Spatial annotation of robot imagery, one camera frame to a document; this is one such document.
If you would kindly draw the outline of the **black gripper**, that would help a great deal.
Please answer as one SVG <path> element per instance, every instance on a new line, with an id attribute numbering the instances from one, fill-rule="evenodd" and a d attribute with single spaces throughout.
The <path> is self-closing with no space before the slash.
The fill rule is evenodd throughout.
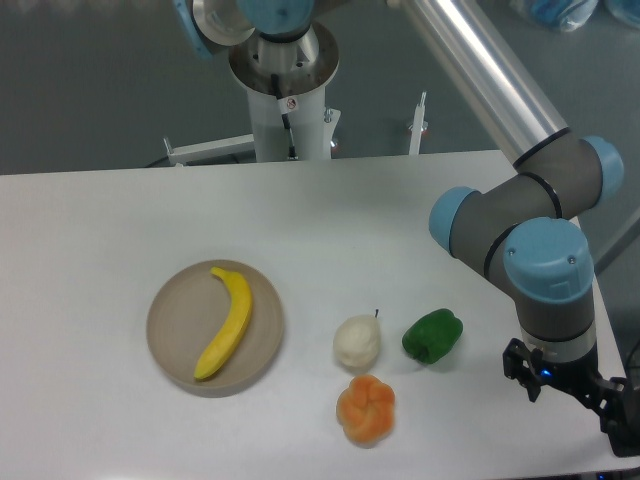
<path id="1" fill-rule="evenodd" d="M 606 379 L 598 371 L 597 345 L 566 363 L 546 361 L 542 352 L 512 338 L 502 354 L 504 376 L 515 380 L 535 402 L 543 386 L 564 392 L 599 417 L 600 430 L 616 457 L 639 456 L 639 389 L 624 377 Z"/>

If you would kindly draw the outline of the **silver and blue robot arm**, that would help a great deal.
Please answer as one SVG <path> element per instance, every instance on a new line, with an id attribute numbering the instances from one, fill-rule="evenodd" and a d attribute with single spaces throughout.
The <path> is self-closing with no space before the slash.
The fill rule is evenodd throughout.
<path id="1" fill-rule="evenodd" d="M 316 21 L 328 1 L 177 1 L 196 53 L 229 51 L 249 99 L 252 133 L 221 142 L 260 162 L 327 160 L 337 114 L 324 92 L 339 63 Z M 531 399 L 562 391 L 600 419 L 619 457 L 639 452 L 639 391 L 597 367 L 594 265 L 573 218 L 610 198 L 624 166 L 599 137 L 576 137 L 473 1 L 407 1 L 404 9 L 515 176 L 487 193 L 456 187 L 429 217 L 437 243 L 516 306 L 522 336 L 503 354 L 506 377 Z"/>

